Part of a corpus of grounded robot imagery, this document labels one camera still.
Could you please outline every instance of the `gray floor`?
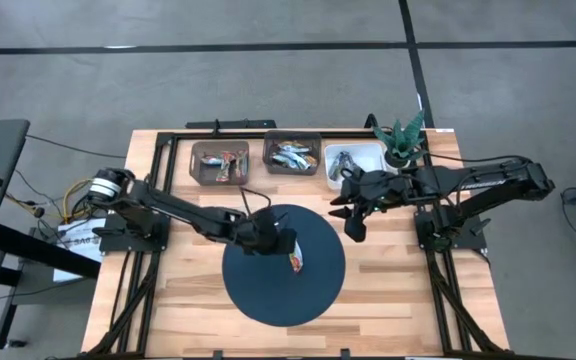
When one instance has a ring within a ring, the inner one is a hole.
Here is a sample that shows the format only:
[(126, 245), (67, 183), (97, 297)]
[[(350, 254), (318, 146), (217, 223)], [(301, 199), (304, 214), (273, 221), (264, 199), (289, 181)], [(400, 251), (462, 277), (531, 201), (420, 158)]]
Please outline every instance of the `gray floor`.
[[(576, 40), (576, 1), (410, 3), (418, 41)], [(0, 47), (404, 39), (394, 0), (0, 0)], [(576, 185), (576, 49), (425, 50), (421, 60), (436, 125), (456, 129), (464, 156), (527, 155), (558, 190)], [(27, 118), (33, 134), (108, 153), (125, 153), (135, 128), (245, 117), (348, 127), (369, 112), (387, 123), (416, 109), (405, 50), (0, 56), (0, 119)], [(18, 169), (58, 196), (103, 166), (121, 161), (29, 140)], [(34, 198), (17, 177), (10, 191)], [(576, 236), (558, 195), (490, 215), (512, 348), (576, 358)], [(8, 204), (0, 221), (34, 225)], [(30, 346), (0, 359), (75, 354), (91, 297), (22, 307), (12, 334)]]

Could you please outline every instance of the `plastic container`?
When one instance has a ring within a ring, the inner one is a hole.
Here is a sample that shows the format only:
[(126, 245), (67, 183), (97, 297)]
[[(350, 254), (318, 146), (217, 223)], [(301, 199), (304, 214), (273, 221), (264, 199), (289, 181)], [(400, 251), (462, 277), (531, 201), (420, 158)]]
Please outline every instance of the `plastic container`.
[[(241, 177), (235, 175), (235, 162), (231, 162), (228, 169), (229, 179), (225, 182), (217, 181), (217, 174), (221, 170), (218, 165), (206, 165), (201, 158), (206, 155), (219, 156), (223, 151), (237, 153), (246, 151), (247, 171)], [(248, 182), (250, 174), (250, 149), (246, 141), (200, 141), (192, 146), (190, 158), (190, 176), (200, 185), (244, 185)]]
[(328, 181), (328, 187), (333, 190), (341, 189), (341, 183), (344, 179), (339, 176), (336, 181), (333, 181), (328, 177), (328, 172), (335, 158), (342, 151), (348, 152), (353, 161), (366, 172), (386, 169), (384, 151), (381, 145), (377, 143), (328, 145), (324, 149), (326, 180)]
[[(308, 155), (317, 160), (316, 166), (311, 166), (306, 170), (290, 169), (277, 165), (272, 160), (272, 154), (279, 148), (282, 141), (297, 141), (300, 144), (311, 148)], [(263, 161), (266, 169), (271, 174), (285, 175), (315, 175), (321, 163), (321, 135), (318, 132), (306, 131), (279, 131), (271, 130), (264, 135)]]

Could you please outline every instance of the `potted plant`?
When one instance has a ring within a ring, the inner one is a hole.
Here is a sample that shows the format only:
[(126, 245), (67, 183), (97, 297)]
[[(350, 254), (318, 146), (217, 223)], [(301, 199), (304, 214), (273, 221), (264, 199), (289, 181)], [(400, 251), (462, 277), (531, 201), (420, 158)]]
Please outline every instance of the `potted plant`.
[(416, 161), (424, 154), (425, 151), (416, 149), (416, 146), (423, 141), (419, 138), (423, 124), (424, 113), (420, 111), (403, 130), (401, 122), (395, 121), (391, 135), (386, 134), (379, 126), (373, 126), (377, 139), (386, 145), (384, 158), (386, 166), (391, 171), (397, 172), (397, 169), (408, 167), (412, 161)]

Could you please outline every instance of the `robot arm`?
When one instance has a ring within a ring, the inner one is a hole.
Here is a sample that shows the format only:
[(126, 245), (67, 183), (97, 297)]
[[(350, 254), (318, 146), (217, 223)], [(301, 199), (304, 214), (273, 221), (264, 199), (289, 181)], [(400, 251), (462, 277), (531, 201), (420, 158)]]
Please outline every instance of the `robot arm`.
[[(330, 215), (346, 220), (344, 230), (356, 242), (366, 236), (363, 220), (375, 211), (407, 205), (428, 205), (446, 199), (450, 205), (435, 207), (430, 234), (438, 238), (454, 238), (471, 217), (510, 200), (542, 200), (554, 188), (541, 165), (528, 159), (498, 164), (449, 169), (431, 166), (403, 169), (401, 174), (384, 171), (354, 173), (345, 170), (341, 194), (331, 205), (352, 204), (333, 210)], [(460, 202), (462, 190), (487, 190)], [(454, 204), (448, 195), (457, 192)]]
[(128, 170), (99, 170), (87, 197), (92, 205), (115, 211), (133, 234), (144, 239), (152, 234), (159, 213), (191, 225), (211, 241), (240, 246), (247, 254), (288, 254), (295, 246), (295, 231), (278, 231), (269, 208), (247, 215), (235, 209), (200, 207), (135, 180)]

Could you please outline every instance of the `white label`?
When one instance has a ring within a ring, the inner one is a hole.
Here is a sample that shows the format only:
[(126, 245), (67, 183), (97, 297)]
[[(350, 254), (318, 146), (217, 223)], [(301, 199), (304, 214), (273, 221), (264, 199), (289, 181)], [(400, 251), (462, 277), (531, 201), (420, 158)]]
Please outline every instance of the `white label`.
[[(99, 252), (99, 243), (101, 238), (97, 234), (92, 232), (92, 229), (96, 227), (103, 227), (106, 223), (106, 219), (93, 219), (93, 220), (79, 220), (74, 221), (68, 225), (59, 225), (58, 231), (66, 231), (66, 234), (61, 237), (61, 241), (57, 244), (59, 247), (63, 248), (64, 245), (68, 250), (74, 252), (75, 254), (82, 255), (88, 259), (94, 260), (96, 262), (101, 262), (101, 252)], [(62, 270), (55, 269), (52, 281), (62, 282), (72, 279), (80, 278), (81, 276), (71, 274)]]
[(485, 183), (476, 183), (476, 184), (468, 184), (468, 185), (464, 185), (461, 188), (463, 190), (470, 190), (470, 189), (479, 189), (482, 187), (491, 187), (491, 186), (497, 186), (497, 185), (501, 185), (503, 183), (505, 183), (506, 180), (499, 180), (499, 181), (488, 181)]

